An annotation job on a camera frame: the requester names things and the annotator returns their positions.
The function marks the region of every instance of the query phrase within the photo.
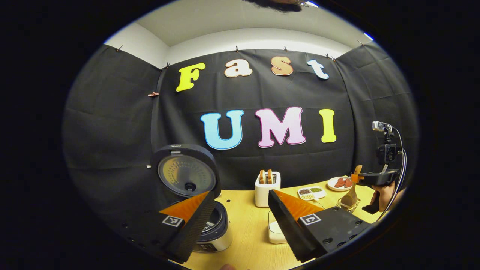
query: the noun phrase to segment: pink letter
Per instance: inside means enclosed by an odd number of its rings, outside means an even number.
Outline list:
[[[260,118],[260,126],[262,127],[262,140],[258,143],[258,146],[267,148],[275,145],[275,142],[270,137],[270,131],[272,131],[273,136],[280,145],[283,144],[287,136],[287,131],[289,133],[287,139],[288,144],[299,145],[307,141],[303,136],[301,128],[300,115],[302,111],[300,107],[289,107],[285,111],[282,122],[280,122],[272,109],[260,109],[256,111],[255,115]]]

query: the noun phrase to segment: yellow letter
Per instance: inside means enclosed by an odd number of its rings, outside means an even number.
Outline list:
[[[335,112],[331,109],[322,109],[319,111],[324,120],[324,135],[322,136],[323,143],[333,143],[336,141],[336,136],[333,131],[333,116]]]
[[[293,73],[293,68],[291,65],[290,59],[285,56],[275,56],[271,60],[272,63],[272,72],[275,75],[290,75]]]
[[[248,66],[248,62],[244,59],[235,59],[229,61],[225,64],[225,66],[228,67],[225,70],[225,76],[229,78],[237,77],[238,75],[248,76],[253,72],[253,70],[250,69],[250,66]]]
[[[205,64],[198,63],[192,66],[183,67],[179,69],[180,84],[177,87],[177,92],[190,89],[193,87],[193,83],[191,82],[190,79],[193,79],[194,81],[198,79],[198,76],[200,75],[200,72],[198,71],[198,69],[205,69]]]

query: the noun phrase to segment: black backdrop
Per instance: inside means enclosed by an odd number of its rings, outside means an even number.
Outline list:
[[[293,74],[273,74],[270,60],[274,56],[289,57]],[[247,60],[253,73],[226,77],[225,63],[233,59]],[[327,80],[317,77],[307,65],[312,59],[324,65]],[[200,62],[206,68],[193,81],[193,88],[177,92],[179,69]],[[160,95],[147,97],[152,91]],[[282,119],[291,106],[302,107],[306,142],[258,147],[261,129],[255,111],[271,108]],[[253,181],[262,169],[279,171],[282,187],[349,174],[358,164],[364,166],[364,172],[378,172],[382,166],[375,150],[383,135],[372,131],[372,121],[390,123],[402,133],[410,179],[419,139],[410,89],[393,61],[374,42],[353,49],[335,62],[309,53],[257,49],[205,55],[162,72],[135,56],[103,45],[78,76],[66,107],[65,155],[74,181],[85,194],[108,193],[110,186],[115,187],[112,190],[131,187],[129,182],[149,186],[147,183],[155,181],[145,167],[150,155],[165,145],[181,143],[201,145],[213,153],[223,189],[253,189]],[[229,150],[209,147],[200,117],[219,112],[219,134],[226,139],[232,130],[225,114],[234,109],[244,111],[241,143]],[[337,139],[333,143],[321,142],[320,109],[335,112]]]

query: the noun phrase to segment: person's hand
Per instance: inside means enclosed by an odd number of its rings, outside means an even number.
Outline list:
[[[237,270],[237,269],[235,268],[235,266],[231,264],[225,264],[224,266],[222,266],[222,268],[220,268],[220,270]]]
[[[380,194],[380,198],[378,200],[379,203],[379,211],[383,212],[385,211],[385,208],[388,205],[388,202],[390,202],[390,199],[393,196],[393,193],[395,192],[395,181],[392,181],[390,185],[388,186],[381,186],[381,185],[373,185],[372,188],[375,190],[372,200],[370,204],[373,204],[373,201],[375,198]]]

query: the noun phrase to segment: wire rack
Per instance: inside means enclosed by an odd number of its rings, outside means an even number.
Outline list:
[[[335,206],[340,207],[340,208],[343,208],[343,207],[348,208],[347,209],[348,213],[353,213],[353,211],[355,211],[355,209],[357,209],[357,206],[359,205],[359,203],[361,201],[360,199],[357,199],[357,202],[352,207],[350,207],[348,205],[344,205],[343,203],[341,203],[341,200],[342,200],[342,198],[338,199],[338,202]]]

